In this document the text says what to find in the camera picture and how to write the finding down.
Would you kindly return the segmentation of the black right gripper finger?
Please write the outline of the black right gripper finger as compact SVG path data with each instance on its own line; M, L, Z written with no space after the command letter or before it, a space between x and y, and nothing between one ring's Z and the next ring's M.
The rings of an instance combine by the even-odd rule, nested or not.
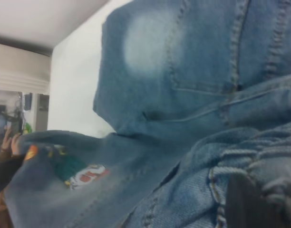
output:
M277 228L279 215L261 196L261 191L243 175L228 183L225 218L229 228Z

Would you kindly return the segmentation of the bystander hand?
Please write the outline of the bystander hand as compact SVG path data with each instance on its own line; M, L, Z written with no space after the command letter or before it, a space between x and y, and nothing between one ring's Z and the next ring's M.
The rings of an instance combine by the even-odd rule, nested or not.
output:
M19 154L19 139L21 133L11 136L11 129L7 128L1 144L1 152L11 153L15 156Z

